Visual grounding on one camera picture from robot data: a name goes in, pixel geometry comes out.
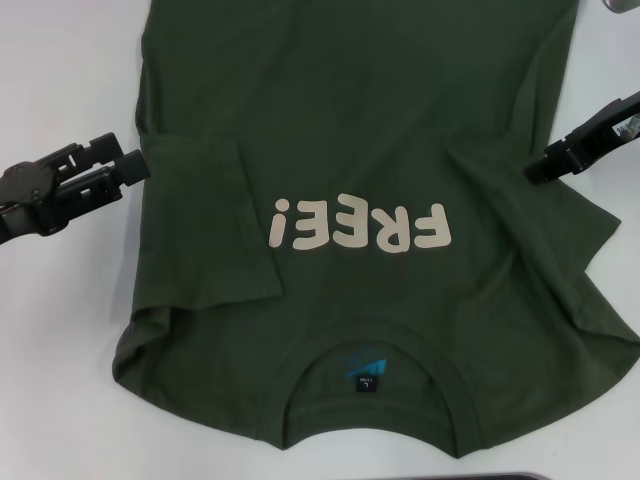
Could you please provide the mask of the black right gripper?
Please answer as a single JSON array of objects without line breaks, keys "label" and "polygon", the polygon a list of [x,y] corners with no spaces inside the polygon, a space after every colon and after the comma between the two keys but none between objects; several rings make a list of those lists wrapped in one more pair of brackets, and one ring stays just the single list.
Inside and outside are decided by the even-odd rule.
[{"label": "black right gripper", "polygon": [[579,174],[639,135],[639,93],[616,99],[565,137],[550,144],[545,157],[524,169],[531,183],[549,183]]}]

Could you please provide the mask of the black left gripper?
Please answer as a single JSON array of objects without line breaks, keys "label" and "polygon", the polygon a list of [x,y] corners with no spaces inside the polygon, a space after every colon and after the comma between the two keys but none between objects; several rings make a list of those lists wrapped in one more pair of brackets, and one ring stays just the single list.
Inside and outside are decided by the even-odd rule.
[{"label": "black left gripper", "polygon": [[[96,164],[107,165],[54,187],[53,171],[82,173]],[[122,186],[131,187],[149,177],[142,153],[135,150],[124,155],[114,133],[90,140],[88,146],[64,147],[53,154],[49,167],[38,162],[9,167],[1,177],[1,243],[24,235],[58,233],[71,220],[120,200]]]}]

